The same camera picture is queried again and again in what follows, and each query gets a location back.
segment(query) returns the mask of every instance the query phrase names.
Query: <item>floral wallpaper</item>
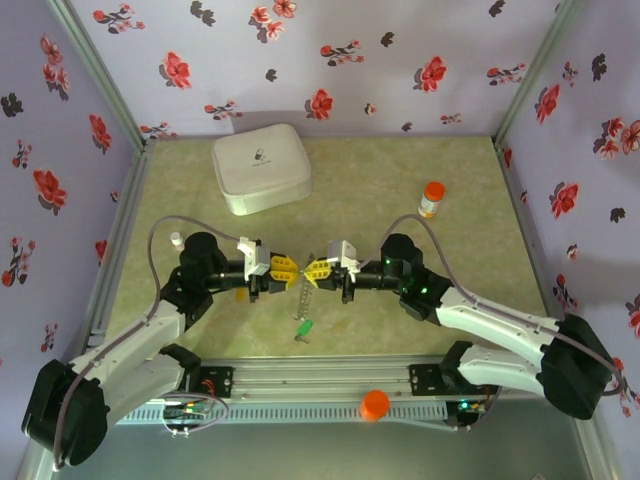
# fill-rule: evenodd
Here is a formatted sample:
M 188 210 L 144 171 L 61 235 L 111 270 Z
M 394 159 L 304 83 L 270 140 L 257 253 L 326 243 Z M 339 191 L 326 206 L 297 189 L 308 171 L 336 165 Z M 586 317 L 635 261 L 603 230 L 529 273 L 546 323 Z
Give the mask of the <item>floral wallpaper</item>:
M 559 0 L 70 3 L 141 134 L 159 138 L 279 122 L 303 135 L 493 135 Z
M 10 66 L 0 70 L 0 405 L 13 412 L 0 416 L 0 477 L 8 479 L 27 445 L 20 424 L 37 372 L 76 346 L 133 147 L 46 2 L 3 5 L 0 43 Z
M 634 0 L 585 1 L 504 154 L 557 313 L 589 321 L 629 382 L 600 402 L 621 478 L 640 471 L 639 23 Z

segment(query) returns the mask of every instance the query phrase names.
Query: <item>white plastic container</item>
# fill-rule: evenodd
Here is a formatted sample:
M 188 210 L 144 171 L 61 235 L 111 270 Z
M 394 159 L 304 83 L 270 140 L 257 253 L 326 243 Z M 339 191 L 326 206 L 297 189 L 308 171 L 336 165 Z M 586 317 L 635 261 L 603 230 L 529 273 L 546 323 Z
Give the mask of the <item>white plastic container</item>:
M 311 193 L 311 165 L 291 125 L 279 124 L 213 143 L 218 185 L 234 215 L 295 202 Z

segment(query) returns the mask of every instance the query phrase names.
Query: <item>orange bottle cap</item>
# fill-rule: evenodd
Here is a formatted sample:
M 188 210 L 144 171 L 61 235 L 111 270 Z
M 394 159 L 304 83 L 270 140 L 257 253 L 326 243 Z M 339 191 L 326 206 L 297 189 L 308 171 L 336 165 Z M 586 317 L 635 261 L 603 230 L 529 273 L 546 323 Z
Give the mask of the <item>orange bottle cap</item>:
M 360 414 L 367 422 L 377 422 L 387 414 L 390 407 L 391 401 L 386 393 L 371 390 L 360 404 Z
M 424 196 L 432 202 L 438 202 L 444 197 L 445 191 L 444 185 L 440 182 L 429 182 L 424 189 Z

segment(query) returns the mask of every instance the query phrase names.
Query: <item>white bottle cap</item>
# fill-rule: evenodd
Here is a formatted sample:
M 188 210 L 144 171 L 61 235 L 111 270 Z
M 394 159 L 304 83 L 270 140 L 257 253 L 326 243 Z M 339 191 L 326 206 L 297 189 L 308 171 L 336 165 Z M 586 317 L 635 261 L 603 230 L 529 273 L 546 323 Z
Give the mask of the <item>white bottle cap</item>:
M 182 235 L 180 235 L 180 232 L 173 232 L 171 235 L 169 235 L 169 239 L 171 240 L 171 243 L 173 243 L 173 245 L 176 247 L 182 245 Z

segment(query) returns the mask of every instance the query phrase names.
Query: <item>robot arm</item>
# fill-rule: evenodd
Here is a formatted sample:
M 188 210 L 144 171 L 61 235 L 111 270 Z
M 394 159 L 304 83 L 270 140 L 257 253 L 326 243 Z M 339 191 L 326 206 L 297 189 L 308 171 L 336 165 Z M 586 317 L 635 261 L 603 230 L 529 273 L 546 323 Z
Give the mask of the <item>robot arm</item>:
M 390 290 L 416 320 L 463 330 L 502 347 L 456 342 L 440 365 L 442 381 L 452 387 L 490 384 L 526 390 L 572 417 L 591 418 L 611 373 L 551 334 L 570 337 L 611 362 L 586 321 L 575 315 L 563 321 L 536 317 L 463 295 L 450 279 L 424 267 L 422 252 L 407 235 L 390 235 L 380 254 L 379 261 L 360 268 L 351 244 L 332 242 L 327 258 L 309 265 L 305 276 L 318 288 L 341 288 L 345 304 L 357 289 Z
M 78 465 L 130 411 L 174 390 L 193 391 L 200 358 L 171 342 L 204 315 L 213 293 L 247 288 L 255 302 L 260 292 L 284 291 L 297 277 L 295 263 L 260 241 L 241 238 L 238 249 L 245 259 L 228 261 L 209 233 L 187 238 L 180 266 L 162 287 L 151 318 L 148 310 L 108 342 L 66 365 L 52 360 L 40 370 L 22 431 L 53 450 L 61 404 L 69 394 L 60 460 Z M 72 388 L 82 372 L 84 378 Z

